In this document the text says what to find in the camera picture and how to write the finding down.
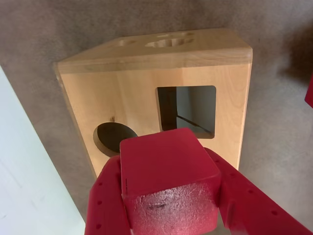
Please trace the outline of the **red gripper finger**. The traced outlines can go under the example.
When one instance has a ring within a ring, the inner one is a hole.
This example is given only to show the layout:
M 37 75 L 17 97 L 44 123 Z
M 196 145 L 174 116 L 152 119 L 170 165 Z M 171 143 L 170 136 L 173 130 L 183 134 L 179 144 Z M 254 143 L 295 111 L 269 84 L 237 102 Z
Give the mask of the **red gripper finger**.
M 205 150 L 221 173 L 218 206 L 232 235 L 312 234 L 221 156 Z
M 86 235 L 130 235 L 122 200 L 120 156 L 104 165 L 89 193 Z

